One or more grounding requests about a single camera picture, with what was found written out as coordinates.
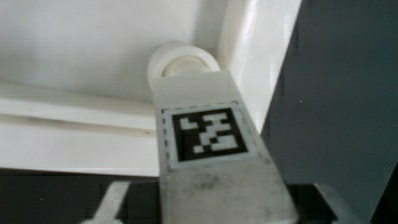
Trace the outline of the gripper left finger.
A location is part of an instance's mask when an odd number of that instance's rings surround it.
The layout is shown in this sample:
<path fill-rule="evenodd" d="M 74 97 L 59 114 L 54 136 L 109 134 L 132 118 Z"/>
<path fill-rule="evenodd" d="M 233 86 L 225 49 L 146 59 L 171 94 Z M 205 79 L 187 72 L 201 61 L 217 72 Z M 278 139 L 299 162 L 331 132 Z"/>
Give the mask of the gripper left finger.
<path fill-rule="evenodd" d="M 123 221 L 118 219 L 118 213 L 127 198 L 130 184 L 130 181 L 116 181 L 111 184 L 95 216 L 91 219 L 84 220 L 81 224 L 123 224 Z"/>

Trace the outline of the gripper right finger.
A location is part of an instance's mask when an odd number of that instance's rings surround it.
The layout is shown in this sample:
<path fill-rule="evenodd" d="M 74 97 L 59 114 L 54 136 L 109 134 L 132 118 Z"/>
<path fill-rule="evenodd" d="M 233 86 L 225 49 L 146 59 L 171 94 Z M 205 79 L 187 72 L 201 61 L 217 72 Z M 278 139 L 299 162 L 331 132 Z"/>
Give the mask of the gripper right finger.
<path fill-rule="evenodd" d="M 338 190 L 333 188 L 331 185 L 322 183 L 317 183 L 315 186 L 337 215 L 337 220 L 333 221 L 333 224 L 363 224 L 363 221 L 358 218 L 358 215 L 354 214 L 354 210 L 344 200 Z"/>

